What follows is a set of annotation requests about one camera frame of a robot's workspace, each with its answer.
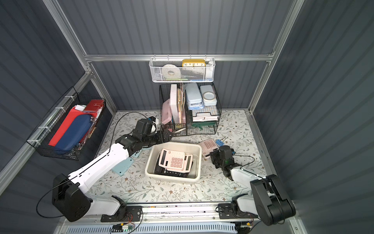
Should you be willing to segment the pink calculator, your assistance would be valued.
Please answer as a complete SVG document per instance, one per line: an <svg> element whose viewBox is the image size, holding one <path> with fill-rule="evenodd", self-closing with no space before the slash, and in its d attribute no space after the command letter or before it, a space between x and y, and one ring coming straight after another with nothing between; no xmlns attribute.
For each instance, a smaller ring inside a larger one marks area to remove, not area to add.
<svg viewBox="0 0 374 234"><path fill-rule="evenodd" d="M185 171L186 160L184 152L162 149L158 165L172 171Z"/></svg>
<svg viewBox="0 0 374 234"><path fill-rule="evenodd" d="M211 138L198 143L198 145L202 148L202 157L205 158L209 158L210 153L218 150L217 144Z"/></svg>

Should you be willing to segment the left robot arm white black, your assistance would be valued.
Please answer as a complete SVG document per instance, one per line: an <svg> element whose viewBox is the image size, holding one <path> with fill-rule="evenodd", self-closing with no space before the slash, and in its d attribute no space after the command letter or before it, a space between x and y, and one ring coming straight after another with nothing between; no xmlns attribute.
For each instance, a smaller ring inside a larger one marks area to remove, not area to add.
<svg viewBox="0 0 374 234"><path fill-rule="evenodd" d="M129 134L116 139L108 151L82 168L55 177L52 204L70 222L85 216L100 215L103 222L122 221L127 216L126 203L117 196L89 196L90 188L108 171L143 148L171 141L173 133L158 129L150 119L140 119Z"/></svg>

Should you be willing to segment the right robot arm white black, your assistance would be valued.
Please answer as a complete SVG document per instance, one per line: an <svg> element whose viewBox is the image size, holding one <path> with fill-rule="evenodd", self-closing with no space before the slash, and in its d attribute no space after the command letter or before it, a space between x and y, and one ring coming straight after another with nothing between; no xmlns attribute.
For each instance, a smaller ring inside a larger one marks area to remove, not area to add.
<svg viewBox="0 0 374 234"><path fill-rule="evenodd" d="M233 156L233 150L227 145L210 153L212 164L226 178L250 187L250 193L233 197L230 204L219 204L220 219L258 218L270 226L296 215L295 205L277 175L250 172L236 163Z"/></svg>

